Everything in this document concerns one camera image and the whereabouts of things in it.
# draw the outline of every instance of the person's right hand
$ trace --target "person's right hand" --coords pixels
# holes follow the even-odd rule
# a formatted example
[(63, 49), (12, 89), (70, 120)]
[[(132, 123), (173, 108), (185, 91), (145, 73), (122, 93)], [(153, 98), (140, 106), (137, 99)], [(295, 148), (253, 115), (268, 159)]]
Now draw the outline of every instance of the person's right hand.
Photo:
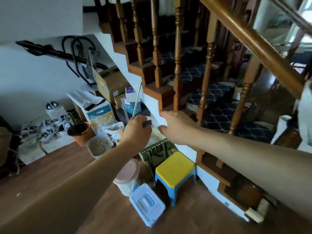
[(175, 144), (188, 145), (196, 128), (200, 126), (181, 111), (163, 111), (167, 126), (159, 126), (159, 131)]

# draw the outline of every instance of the white plastic tub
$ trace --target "white plastic tub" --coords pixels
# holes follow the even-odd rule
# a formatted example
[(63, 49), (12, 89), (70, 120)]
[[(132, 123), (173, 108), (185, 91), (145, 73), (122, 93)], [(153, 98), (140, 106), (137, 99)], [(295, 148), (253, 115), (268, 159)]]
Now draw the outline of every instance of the white plastic tub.
[(140, 182), (138, 180), (138, 173), (140, 171), (140, 164), (134, 158), (121, 169), (117, 177), (113, 181), (124, 196), (131, 196), (134, 188), (136, 188)]
[(146, 183), (133, 192), (130, 202), (148, 227), (158, 220), (166, 208), (162, 200)]
[(102, 154), (110, 151), (113, 146), (114, 144), (111, 142), (107, 133), (105, 132), (89, 139), (87, 142), (87, 148), (91, 155), (95, 158), (98, 158)]

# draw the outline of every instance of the yellow and blue stool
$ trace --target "yellow and blue stool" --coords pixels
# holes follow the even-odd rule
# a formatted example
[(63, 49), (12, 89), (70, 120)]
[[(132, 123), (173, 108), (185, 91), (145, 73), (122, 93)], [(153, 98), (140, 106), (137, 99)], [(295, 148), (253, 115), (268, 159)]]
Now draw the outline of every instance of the yellow and blue stool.
[(191, 176), (194, 176), (196, 183), (195, 164), (181, 152), (175, 152), (156, 168), (154, 186), (156, 186), (157, 180), (165, 185), (171, 206), (174, 207), (178, 189)]

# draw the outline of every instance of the plastic storage box lid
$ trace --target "plastic storage box lid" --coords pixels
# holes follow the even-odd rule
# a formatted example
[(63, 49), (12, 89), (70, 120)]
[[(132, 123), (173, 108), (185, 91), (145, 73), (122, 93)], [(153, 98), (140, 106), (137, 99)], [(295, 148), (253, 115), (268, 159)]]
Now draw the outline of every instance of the plastic storage box lid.
[(148, 227), (157, 221), (166, 208), (165, 204), (146, 183), (132, 193), (130, 202)]

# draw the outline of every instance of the white plastic bucket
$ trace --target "white plastic bucket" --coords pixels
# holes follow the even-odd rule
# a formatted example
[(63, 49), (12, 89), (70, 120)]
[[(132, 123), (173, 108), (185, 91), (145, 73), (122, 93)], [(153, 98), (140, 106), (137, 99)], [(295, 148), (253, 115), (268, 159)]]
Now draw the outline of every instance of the white plastic bucket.
[(139, 185), (138, 173), (140, 171), (140, 164), (134, 158), (130, 159), (129, 162), (121, 169), (117, 177), (113, 181), (121, 193), (124, 196), (131, 196), (134, 188)]

